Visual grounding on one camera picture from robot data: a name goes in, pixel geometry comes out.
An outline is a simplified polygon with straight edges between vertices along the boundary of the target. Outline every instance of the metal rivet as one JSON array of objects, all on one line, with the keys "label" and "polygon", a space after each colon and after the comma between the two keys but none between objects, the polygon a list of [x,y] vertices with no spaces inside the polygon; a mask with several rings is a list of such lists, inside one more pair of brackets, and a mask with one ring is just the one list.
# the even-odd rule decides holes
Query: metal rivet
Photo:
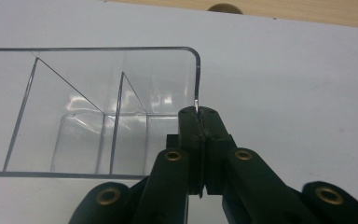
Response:
[{"label": "metal rivet", "polygon": [[335,190],[327,187],[319,187],[315,190],[316,196],[326,203],[340,205],[344,203],[342,196]]},{"label": "metal rivet", "polygon": [[107,188],[101,190],[97,194],[97,203],[100,205],[108,205],[115,203],[120,198],[120,190],[117,188]]},{"label": "metal rivet", "polygon": [[252,158],[252,154],[244,150],[239,150],[235,152],[235,157],[243,161],[248,161]]},{"label": "metal rivet", "polygon": [[233,6],[231,4],[227,3],[221,3],[214,5],[208,9],[208,11],[214,11],[214,12],[226,12],[226,13],[232,13],[232,14],[243,14],[239,8],[236,6]]},{"label": "metal rivet", "polygon": [[168,161],[179,161],[182,159],[182,154],[176,151],[170,151],[165,154],[165,159]]}]

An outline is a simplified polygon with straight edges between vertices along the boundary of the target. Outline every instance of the beige background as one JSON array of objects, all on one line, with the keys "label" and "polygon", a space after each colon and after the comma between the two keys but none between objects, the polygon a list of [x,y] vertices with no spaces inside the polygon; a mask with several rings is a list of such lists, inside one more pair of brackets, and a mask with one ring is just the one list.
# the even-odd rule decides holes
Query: beige background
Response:
[{"label": "beige background", "polygon": [[358,27],[358,0],[117,0],[116,2],[197,10],[228,3],[243,14]]}]

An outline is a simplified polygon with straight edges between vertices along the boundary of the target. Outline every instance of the wooden surface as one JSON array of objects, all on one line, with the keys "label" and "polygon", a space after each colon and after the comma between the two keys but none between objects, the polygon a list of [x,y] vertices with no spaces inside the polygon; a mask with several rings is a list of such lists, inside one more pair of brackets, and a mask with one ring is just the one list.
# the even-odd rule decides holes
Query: wooden surface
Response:
[{"label": "wooden surface", "polygon": [[243,14],[358,27],[358,0],[117,0],[116,2],[197,10],[228,3]]}]

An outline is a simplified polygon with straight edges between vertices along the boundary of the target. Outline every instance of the white surface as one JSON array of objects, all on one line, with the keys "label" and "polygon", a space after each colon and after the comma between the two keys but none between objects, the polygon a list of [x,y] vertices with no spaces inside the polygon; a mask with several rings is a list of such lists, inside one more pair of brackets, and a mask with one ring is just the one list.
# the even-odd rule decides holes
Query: white surface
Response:
[{"label": "white surface", "polygon": [[[135,46],[194,48],[200,104],[220,113],[238,146],[257,151],[295,189],[322,180],[358,199],[358,28],[79,0],[0,1],[0,48]],[[11,78],[23,92],[27,77]],[[14,122],[0,125],[12,130]],[[66,223],[102,182],[0,178],[0,223]],[[189,223],[225,223],[220,207],[219,198],[192,198]]]}]

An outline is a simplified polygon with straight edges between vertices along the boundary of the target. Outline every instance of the clear plastic container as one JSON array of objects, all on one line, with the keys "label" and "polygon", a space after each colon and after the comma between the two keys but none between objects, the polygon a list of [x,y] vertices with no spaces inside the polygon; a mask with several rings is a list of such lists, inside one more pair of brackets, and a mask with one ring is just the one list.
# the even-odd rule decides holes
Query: clear plastic container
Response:
[{"label": "clear plastic container", "polygon": [[[14,112],[6,81],[24,73]],[[148,175],[179,110],[198,106],[199,84],[190,48],[0,49],[0,122],[18,113],[12,135],[0,130],[0,175]]]}]

